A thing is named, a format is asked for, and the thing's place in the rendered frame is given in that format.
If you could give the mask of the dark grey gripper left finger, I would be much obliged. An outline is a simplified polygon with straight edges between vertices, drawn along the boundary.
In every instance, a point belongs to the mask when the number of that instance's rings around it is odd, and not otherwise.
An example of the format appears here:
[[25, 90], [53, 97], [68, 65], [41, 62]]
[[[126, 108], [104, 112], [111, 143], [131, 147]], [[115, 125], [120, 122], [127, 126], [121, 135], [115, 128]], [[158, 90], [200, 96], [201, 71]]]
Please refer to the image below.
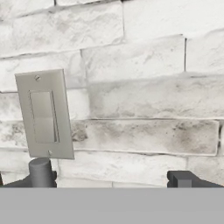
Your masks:
[[3, 184], [3, 187], [14, 187], [14, 188], [56, 187], [57, 186], [56, 178], [57, 178], [56, 171], [52, 172], [52, 176], [49, 179], [37, 179], [37, 178], [32, 179], [31, 175], [28, 175], [23, 179], [13, 181], [8, 184]]

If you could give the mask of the grey wall light switch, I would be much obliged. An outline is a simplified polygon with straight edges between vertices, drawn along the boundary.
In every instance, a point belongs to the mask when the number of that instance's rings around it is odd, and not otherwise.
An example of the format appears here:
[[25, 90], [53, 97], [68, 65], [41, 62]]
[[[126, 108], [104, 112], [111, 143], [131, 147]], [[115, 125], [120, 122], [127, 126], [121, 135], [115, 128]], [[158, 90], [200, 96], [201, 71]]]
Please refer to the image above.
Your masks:
[[74, 159], [62, 69], [15, 74], [31, 158]]

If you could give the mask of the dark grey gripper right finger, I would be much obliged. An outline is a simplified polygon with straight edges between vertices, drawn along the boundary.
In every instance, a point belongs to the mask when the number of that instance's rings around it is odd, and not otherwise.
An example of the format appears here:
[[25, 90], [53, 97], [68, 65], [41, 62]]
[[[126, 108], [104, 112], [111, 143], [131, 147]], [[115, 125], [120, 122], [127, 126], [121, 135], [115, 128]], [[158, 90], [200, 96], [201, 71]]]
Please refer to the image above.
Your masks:
[[191, 171], [168, 171], [167, 179], [167, 187], [171, 188], [221, 187], [221, 185], [197, 177]]

